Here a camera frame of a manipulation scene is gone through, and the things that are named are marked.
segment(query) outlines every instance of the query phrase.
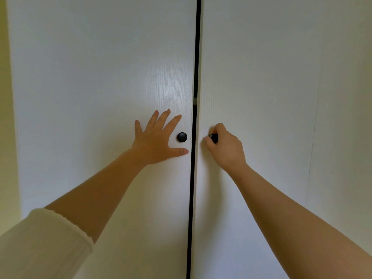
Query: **black gap between doors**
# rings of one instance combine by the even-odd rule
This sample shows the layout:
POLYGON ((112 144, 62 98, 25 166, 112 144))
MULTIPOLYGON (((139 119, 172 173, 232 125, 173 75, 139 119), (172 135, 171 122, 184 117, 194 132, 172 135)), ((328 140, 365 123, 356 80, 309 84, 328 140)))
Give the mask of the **black gap between doors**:
POLYGON ((200 45, 200 21, 202 0, 196 0, 196 29, 195 29, 195 59, 194 59, 194 99, 192 110, 192 144, 191 144, 191 170, 190 170, 190 205, 186 279, 191 278, 191 248, 192 248, 192 217, 194 208, 194 174, 195 174, 195 145, 196 145, 196 114, 198 110, 198 82, 199 82, 199 45, 200 45))

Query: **person's left hand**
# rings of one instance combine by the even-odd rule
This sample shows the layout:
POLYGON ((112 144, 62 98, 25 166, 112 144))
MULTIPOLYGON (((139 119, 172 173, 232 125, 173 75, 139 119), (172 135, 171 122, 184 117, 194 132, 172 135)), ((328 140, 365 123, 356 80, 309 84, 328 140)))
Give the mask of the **person's left hand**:
POLYGON ((170 110, 167 110, 157 119, 159 111, 156 110, 145 131, 142 131, 139 121, 136 120, 135 140, 130 150, 135 152, 143 166, 188 154, 189 151, 185 148, 170 148, 168 146, 169 137, 181 119, 181 115, 175 116, 163 129, 169 115, 170 110))

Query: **yellow wall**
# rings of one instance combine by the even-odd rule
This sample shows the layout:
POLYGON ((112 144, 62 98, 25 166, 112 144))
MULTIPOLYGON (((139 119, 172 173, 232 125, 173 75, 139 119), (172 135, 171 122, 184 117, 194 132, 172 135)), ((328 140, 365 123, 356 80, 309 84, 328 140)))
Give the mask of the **yellow wall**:
POLYGON ((0 235, 21 220, 6 0, 0 0, 0 235))

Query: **knob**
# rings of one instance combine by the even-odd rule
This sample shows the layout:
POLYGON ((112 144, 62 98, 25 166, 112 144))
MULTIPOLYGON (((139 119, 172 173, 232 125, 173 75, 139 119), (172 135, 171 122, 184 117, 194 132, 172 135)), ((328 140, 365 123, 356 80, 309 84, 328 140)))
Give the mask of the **knob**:
POLYGON ((209 135, 213 141, 213 143, 217 143, 218 142, 218 134, 217 133, 212 133, 211 135, 209 135))
POLYGON ((178 133, 177 140, 181 143, 187 140, 187 134, 184 132, 178 133))

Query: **wardrobe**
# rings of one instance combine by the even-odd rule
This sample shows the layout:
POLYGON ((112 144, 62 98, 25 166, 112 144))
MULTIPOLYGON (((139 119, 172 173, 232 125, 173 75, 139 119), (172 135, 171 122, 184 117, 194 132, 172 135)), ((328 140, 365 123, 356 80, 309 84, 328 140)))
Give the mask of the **wardrobe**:
POLYGON ((128 149, 136 119, 182 114, 169 145, 190 154, 138 175, 77 279, 287 278, 202 142, 218 122, 254 170, 372 253, 371 0, 7 9, 23 217, 128 149))

